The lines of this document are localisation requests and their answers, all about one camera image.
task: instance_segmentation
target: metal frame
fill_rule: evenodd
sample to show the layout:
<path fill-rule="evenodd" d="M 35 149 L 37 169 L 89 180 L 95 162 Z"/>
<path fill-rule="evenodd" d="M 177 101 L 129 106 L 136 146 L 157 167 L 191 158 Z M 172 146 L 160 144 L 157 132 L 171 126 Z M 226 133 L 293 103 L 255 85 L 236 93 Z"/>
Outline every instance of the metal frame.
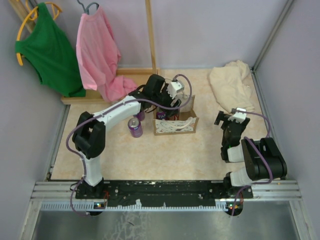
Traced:
<path fill-rule="evenodd" d="M 261 90 L 259 80 L 257 78 L 257 70 L 265 57 L 268 49 L 270 48 L 278 30 L 283 24 L 286 17 L 289 15 L 292 7 L 294 5 L 294 0 L 288 0 L 285 7 L 280 14 L 273 30 L 271 31 L 262 51 L 260 52 L 252 70 L 253 83 L 256 89 L 256 93 L 259 99 L 262 113 L 265 116 L 269 116 L 268 107 L 266 106 L 265 98 Z M 61 127 L 58 134 L 55 137 L 55 146 L 51 152 L 51 160 L 49 164 L 48 174 L 45 181 L 36 182 L 30 203 L 28 212 L 25 217 L 25 223 L 23 230 L 21 231 L 20 239 L 31 240 L 33 237 L 33 232 L 36 227 L 37 218 L 40 211 L 71 211 L 70 208 L 70 185 L 77 182 L 74 181 L 46 181 L 50 177 L 50 172 L 54 166 L 56 160 L 58 148 L 60 145 L 62 132 L 66 123 L 69 108 L 65 109 L 63 118 L 61 119 Z M 277 142 L 277 136 L 274 129 L 271 129 L 271 135 Z M 299 190 L 298 183 L 295 180 L 274 180 L 268 185 L 253 185 L 252 186 L 253 198 L 245 199 L 245 202 L 255 202 L 255 201 L 268 201 L 268 202 L 279 202 L 285 201 L 289 202 L 292 216 L 294 218 L 296 228 L 300 239 L 303 240 L 315 240 L 317 239 L 315 232 L 312 228 L 312 223 L 309 220 L 301 192 Z M 103 199 L 72 199 L 75 209 L 78 211 L 94 211 L 94 204 L 96 202 L 102 202 Z M 104 211 L 225 211 L 225 206 L 227 202 L 233 202 L 234 199 L 216 199 L 216 207 L 142 207 L 139 204 L 126 207 L 106 207 Z"/>

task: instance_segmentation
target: purple can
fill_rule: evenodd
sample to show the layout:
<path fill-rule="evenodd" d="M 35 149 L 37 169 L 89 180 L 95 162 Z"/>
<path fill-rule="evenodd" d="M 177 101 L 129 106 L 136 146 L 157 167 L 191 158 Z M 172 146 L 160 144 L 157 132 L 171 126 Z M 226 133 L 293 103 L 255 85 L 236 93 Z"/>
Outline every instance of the purple can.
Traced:
<path fill-rule="evenodd" d="M 142 110 L 138 114 L 133 115 L 133 117 L 139 119 L 139 121 L 141 122 L 141 121 L 145 120 L 145 117 L 146 117 L 145 111 Z"/>
<path fill-rule="evenodd" d="M 162 120 L 166 118 L 166 113 L 164 111 L 161 111 L 160 108 L 156 109 L 156 119 Z"/>
<path fill-rule="evenodd" d="M 138 118 L 136 118 L 136 117 L 131 118 L 128 121 L 128 128 L 130 130 L 132 137 L 134 137 L 134 138 L 141 137 L 143 131 L 142 131 L 141 122 L 139 121 Z"/>

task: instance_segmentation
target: can lid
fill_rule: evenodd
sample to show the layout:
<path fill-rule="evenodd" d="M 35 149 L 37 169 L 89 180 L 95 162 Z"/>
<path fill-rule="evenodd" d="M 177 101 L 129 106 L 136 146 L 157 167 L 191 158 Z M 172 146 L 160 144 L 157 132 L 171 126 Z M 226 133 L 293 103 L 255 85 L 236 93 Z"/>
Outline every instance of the can lid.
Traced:
<path fill-rule="evenodd" d="M 128 126 L 131 128 L 136 128 L 139 126 L 139 124 L 140 124 L 140 121 L 136 117 L 133 117 L 128 121 Z"/>

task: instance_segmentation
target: garment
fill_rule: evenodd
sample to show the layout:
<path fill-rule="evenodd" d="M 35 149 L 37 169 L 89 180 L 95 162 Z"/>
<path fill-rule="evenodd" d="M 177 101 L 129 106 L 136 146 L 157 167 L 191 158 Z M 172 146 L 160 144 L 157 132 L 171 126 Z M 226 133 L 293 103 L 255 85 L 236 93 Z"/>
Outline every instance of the garment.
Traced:
<path fill-rule="evenodd" d="M 116 76 L 121 54 L 101 6 L 94 15 L 81 16 L 76 57 L 83 87 L 98 90 L 106 102 L 119 100 L 137 88 L 132 79 Z"/>
<path fill-rule="evenodd" d="M 46 4 L 38 5 L 38 18 L 33 32 L 15 43 L 35 68 L 41 84 L 48 85 L 65 97 L 84 97 L 84 89 L 75 50 L 66 34 L 52 19 Z"/>
<path fill-rule="evenodd" d="M 246 109 L 249 112 L 255 110 L 250 102 L 252 91 L 243 84 L 243 80 L 249 73 L 248 64 L 238 60 L 224 67 L 214 67 L 209 74 L 215 99 L 228 113 L 236 108 Z"/>

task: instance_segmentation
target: pink cloth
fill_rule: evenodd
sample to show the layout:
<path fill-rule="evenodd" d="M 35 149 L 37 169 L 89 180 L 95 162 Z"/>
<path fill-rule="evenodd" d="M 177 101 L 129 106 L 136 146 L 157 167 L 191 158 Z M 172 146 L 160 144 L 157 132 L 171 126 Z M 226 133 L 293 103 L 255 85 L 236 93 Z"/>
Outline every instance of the pink cloth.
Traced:
<path fill-rule="evenodd" d="M 116 76 L 121 54 L 100 6 L 94 15 L 81 16 L 76 57 L 83 87 L 98 90 L 106 102 L 118 100 L 137 88 L 131 78 Z"/>

